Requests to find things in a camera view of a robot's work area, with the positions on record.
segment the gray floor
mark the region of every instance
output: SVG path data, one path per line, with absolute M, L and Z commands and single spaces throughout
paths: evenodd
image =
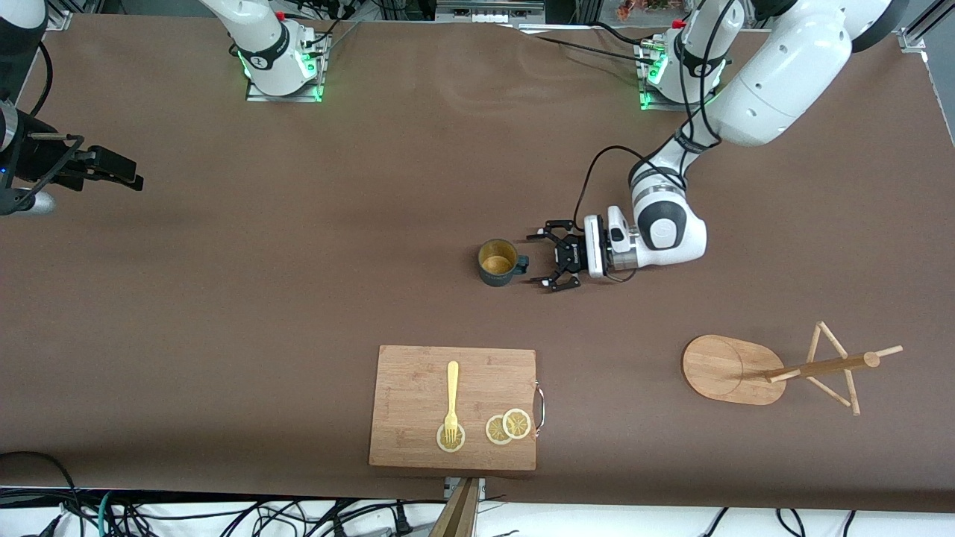
M 615 0 L 605 0 L 607 4 Z M 902 24 L 908 24 L 931 4 L 932 0 L 909 0 Z M 122 7 L 130 14 L 212 16 L 198 0 L 106 0 L 105 12 L 119 13 Z M 925 40 L 928 66 L 945 114 L 949 129 L 955 122 L 955 16 L 949 16 Z

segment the brown table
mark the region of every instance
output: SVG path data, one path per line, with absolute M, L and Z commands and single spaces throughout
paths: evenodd
M 955 508 L 955 150 L 893 39 L 779 140 L 691 169 L 701 260 L 558 294 L 484 286 L 475 248 L 569 218 L 602 147 L 673 132 L 625 61 L 369 24 L 326 102 L 282 105 L 243 101 L 214 19 L 78 16 L 48 43 L 41 117 L 135 159 L 146 189 L 52 188 L 52 217 L 0 223 L 3 450 L 81 486 L 434 497 L 440 472 L 367 465 L 378 346 L 504 347 L 538 351 L 548 404 L 539 469 L 488 483 L 509 501 Z M 632 164 L 607 156 L 584 211 L 626 206 Z M 851 352 L 905 346 L 857 375 L 859 418 L 808 383 L 751 407 L 681 378 L 697 335 L 798 363 L 820 319 Z

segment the teal cable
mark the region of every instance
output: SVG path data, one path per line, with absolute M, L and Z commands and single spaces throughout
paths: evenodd
M 96 515 L 96 523 L 99 525 L 99 537 L 106 537 L 106 504 L 109 502 L 110 494 L 113 494 L 112 490 L 103 494 L 103 499 L 99 502 L 99 513 Z

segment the lemon slice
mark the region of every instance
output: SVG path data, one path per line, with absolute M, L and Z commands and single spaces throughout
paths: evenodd
M 487 425 L 484 425 L 484 434 L 487 435 L 487 440 L 497 445 L 504 445 L 511 441 L 511 437 L 507 436 L 504 431 L 504 414 L 498 414 L 488 419 Z
M 514 440 L 520 440 L 531 432 L 531 417 L 520 408 L 512 408 L 501 418 L 504 424 L 504 433 Z
M 457 425 L 457 441 L 447 444 L 444 443 L 444 423 L 441 423 L 441 426 L 437 428 L 435 440 L 437 440 L 437 447 L 440 447 L 441 451 L 454 453 L 460 449 L 462 445 L 464 445 L 464 427 L 461 427 L 461 424 L 459 423 Z

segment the fork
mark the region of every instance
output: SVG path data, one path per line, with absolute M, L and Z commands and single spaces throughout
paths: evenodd
M 453 445 L 457 442 L 457 362 L 448 362 L 448 415 L 444 417 L 444 443 Z

